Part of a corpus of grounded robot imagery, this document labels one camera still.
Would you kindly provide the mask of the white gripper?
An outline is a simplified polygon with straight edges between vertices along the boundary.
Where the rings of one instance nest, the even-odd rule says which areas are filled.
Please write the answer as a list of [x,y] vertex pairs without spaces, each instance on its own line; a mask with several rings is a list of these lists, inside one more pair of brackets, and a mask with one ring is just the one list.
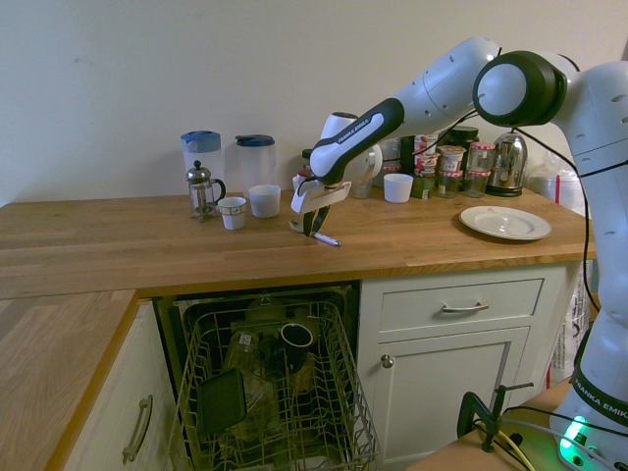
[[306,236],[310,236],[312,229],[314,233],[320,231],[329,213],[329,206],[345,200],[350,188],[351,182],[325,186],[318,180],[304,181],[299,185],[292,197],[290,207],[295,213],[304,214],[302,226]]

